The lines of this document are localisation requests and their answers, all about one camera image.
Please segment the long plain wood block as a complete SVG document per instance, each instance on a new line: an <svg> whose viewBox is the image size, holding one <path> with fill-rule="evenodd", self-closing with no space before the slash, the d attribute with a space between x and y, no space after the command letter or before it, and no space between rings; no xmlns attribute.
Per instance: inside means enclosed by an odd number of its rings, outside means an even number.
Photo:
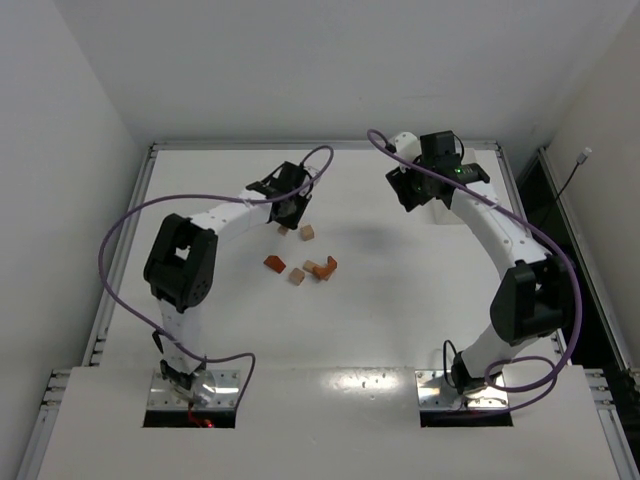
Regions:
<svg viewBox="0 0 640 480"><path fill-rule="evenodd" d="M303 270L311 273L311 274L316 274L320 271L320 269L322 268L321 265L311 261L311 260L306 260L303 264Z"/></svg>

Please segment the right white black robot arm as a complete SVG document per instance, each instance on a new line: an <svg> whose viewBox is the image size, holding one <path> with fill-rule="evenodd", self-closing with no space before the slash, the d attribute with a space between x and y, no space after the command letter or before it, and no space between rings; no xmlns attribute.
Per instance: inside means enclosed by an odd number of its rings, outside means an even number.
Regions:
<svg viewBox="0 0 640 480"><path fill-rule="evenodd" d="M402 160L386 179L404 209L441 203L470 229L498 272L490 324L455 354L447 375L458 393L477 390L528 345L569 323L578 289L573 267L530 238L526 227L499 205L490 175L478 163L465 162L453 132L420 137L402 132L383 148Z"/></svg>

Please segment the light wood cube letter H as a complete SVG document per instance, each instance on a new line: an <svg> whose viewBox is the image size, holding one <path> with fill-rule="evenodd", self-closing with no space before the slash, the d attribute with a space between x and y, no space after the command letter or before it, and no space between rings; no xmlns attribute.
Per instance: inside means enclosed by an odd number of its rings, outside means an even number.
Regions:
<svg viewBox="0 0 640 480"><path fill-rule="evenodd" d="M311 225L302 226L299 230L300 238L303 241L310 241L315 238L315 231Z"/></svg>

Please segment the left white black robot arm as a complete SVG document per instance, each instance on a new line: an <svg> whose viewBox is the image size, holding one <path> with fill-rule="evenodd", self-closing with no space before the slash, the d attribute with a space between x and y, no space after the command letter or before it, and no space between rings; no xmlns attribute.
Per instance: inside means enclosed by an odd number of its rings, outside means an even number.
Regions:
<svg viewBox="0 0 640 480"><path fill-rule="evenodd" d="M250 229L275 222L295 230L311 200L316 172L304 162L284 162L247 185L232 201L191 216L162 221L143 278L158 302L161 327L154 342L160 372L178 395L194 404L213 397L213 375L200 349L201 307L214 280L220 247Z"/></svg>

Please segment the light wood cube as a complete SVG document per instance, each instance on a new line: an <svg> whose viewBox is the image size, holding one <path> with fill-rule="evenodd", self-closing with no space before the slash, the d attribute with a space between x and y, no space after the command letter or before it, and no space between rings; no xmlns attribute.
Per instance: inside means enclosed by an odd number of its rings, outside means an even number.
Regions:
<svg viewBox="0 0 640 480"><path fill-rule="evenodd" d="M299 268L294 268L290 271L288 280L295 286L299 286L306 278L306 273L304 270Z"/></svg>

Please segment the white perforated plastic box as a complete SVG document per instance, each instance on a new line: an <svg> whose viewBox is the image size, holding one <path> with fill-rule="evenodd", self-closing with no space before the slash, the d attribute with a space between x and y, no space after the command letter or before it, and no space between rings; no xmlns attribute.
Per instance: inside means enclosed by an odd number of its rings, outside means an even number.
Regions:
<svg viewBox="0 0 640 480"><path fill-rule="evenodd" d="M433 200L431 210L436 225L456 225L459 223L459 218L441 200Z"/></svg>

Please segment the orange arch wood block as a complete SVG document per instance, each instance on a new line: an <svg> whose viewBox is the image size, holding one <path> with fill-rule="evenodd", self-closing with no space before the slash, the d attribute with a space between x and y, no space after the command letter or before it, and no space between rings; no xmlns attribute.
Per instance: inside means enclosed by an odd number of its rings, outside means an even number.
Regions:
<svg viewBox="0 0 640 480"><path fill-rule="evenodd" d="M335 270L337 269L337 266L338 266L337 260L333 256L328 256L326 264L324 266L322 265L314 266L312 269L312 273L318 280L326 281L335 272Z"/></svg>

